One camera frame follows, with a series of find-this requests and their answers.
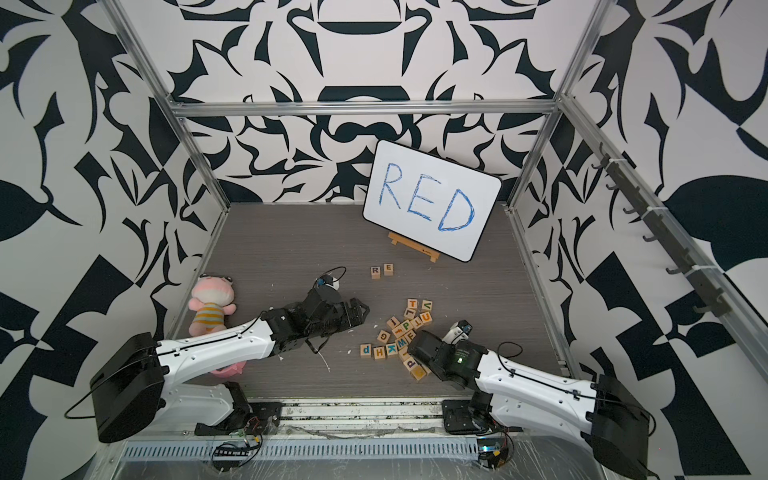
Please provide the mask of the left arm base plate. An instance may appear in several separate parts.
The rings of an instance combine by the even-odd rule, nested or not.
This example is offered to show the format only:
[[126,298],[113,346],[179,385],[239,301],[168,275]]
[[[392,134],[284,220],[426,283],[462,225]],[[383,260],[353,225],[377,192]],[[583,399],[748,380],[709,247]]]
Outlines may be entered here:
[[221,422],[209,426],[198,423],[194,435],[200,437],[223,436],[235,433],[261,435],[280,425],[282,402],[251,402],[247,407],[236,406]]

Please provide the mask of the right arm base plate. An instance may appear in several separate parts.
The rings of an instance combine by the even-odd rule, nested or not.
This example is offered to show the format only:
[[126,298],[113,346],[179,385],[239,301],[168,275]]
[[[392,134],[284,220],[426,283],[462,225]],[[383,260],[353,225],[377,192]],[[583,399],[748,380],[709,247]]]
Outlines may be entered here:
[[485,435],[495,431],[490,403],[484,400],[443,400],[443,428],[451,435]]

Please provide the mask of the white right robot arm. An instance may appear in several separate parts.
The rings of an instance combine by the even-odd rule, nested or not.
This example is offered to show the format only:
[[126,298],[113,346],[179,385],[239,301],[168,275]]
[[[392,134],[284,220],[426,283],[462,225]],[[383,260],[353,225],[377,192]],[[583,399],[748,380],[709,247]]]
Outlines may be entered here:
[[500,427],[533,430],[574,443],[603,467],[647,479],[655,418],[616,378],[561,377],[517,363],[467,339],[421,330],[408,354],[439,380],[473,392],[476,410]]

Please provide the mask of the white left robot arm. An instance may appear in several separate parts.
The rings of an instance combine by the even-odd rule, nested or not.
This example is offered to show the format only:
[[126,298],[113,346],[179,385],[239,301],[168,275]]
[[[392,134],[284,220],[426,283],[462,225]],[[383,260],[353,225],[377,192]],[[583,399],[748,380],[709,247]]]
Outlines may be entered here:
[[329,284],[315,286],[301,302],[262,311],[248,323],[181,340],[156,341],[148,333],[130,337],[92,377],[97,437],[109,444],[151,425],[190,419],[214,427],[247,402],[235,387],[206,387],[193,379],[240,362],[278,356],[312,339],[363,324],[370,308],[342,299]]

